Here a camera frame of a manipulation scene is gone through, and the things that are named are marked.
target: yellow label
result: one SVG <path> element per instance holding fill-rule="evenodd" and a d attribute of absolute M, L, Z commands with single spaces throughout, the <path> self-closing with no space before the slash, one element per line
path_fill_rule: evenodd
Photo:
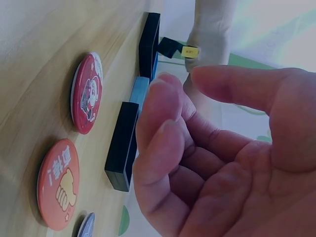
<path fill-rule="evenodd" d="M 199 49 L 196 47 L 184 46 L 182 48 L 182 57 L 185 58 L 197 58 L 199 54 Z"/>

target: hand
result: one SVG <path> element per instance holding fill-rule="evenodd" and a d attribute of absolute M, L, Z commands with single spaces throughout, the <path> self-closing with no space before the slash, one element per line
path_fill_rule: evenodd
<path fill-rule="evenodd" d="M 273 143 L 219 130 L 160 75 L 137 124 L 134 185 L 163 236 L 316 236 L 316 75 L 200 67 L 205 95 L 265 111 Z"/>
<path fill-rule="evenodd" d="M 76 195 L 73 191 L 73 184 L 73 174 L 71 173 L 70 169 L 67 169 L 67 172 L 62 177 L 56 192 L 56 199 L 63 211 L 67 210 L 69 204 L 74 206 L 76 203 Z"/>

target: small black object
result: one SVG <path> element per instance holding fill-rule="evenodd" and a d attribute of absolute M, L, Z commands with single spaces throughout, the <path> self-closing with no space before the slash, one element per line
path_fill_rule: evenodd
<path fill-rule="evenodd" d="M 182 52 L 183 46 L 178 41 L 164 37 L 158 46 L 158 52 L 167 58 L 172 58 L 176 51 Z"/>
<path fill-rule="evenodd" d="M 114 129 L 105 172 L 115 190 L 129 192 L 137 144 L 135 126 L 139 105 L 123 102 Z"/>
<path fill-rule="evenodd" d="M 139 71 L 140 76 L 155 78 L 158 61 L 160 14 L 149 13 L 139 42 Z"/>

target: wooden table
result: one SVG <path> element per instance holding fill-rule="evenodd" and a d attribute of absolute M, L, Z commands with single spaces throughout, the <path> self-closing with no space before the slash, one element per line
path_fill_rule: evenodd
<path fill-rule="evenodd" d="M 0 236 L 75 236 L 95 212 L 94 236 L 119 230 L 124 194 L 104 172 L 120 105 L 138 73 L 137 46 L 146 11 L 161 0 L 0 0 Z M 93 130 L 79 135 L 70 114 L 73 75 L 85 52 L 103 62 L 104 89 Z M 36 198 L 45 153 L 62 138 L 78 150 L 76 210 L 60 232 L 47 228 Z"/>

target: fingernail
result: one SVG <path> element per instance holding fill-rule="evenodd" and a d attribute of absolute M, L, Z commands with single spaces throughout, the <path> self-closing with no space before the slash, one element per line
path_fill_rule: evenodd
<path fill-rule="evenodd" d="M 170 125 L 170 124 L 173 124 L 173 123 L 174 123 L 174 121 L 173 121 L 172 119 L 168 119 L 167 121 L 165 121 L 165 122 L 161 125 L 161 127 L 160 127 L 159 130 L 158 130 L 158 133 L 163 133 L 164 130 L 165 130 L 165 128 L 166 128 L 166 126 L 168 126 L 168 125 Z"/>
<path fill-rule="evenodd" d="M 161 79 L 154 79 L 149 85 L 149 90 L 153 85 L 158 84 L 158 83 L 164 83 L 164 81 Z"/>
<path fill-rule="evenodd" d="M 171 75 L 170 73 L 166 73 L 166 72 L 163 72 L 163 73 L 159 73 L 158 74 L 158 76 L 156 76 L 156 78 L 160 78 L 160 77 L 162 77 L 162 76 L 164 76 L 164 75 Z"/>

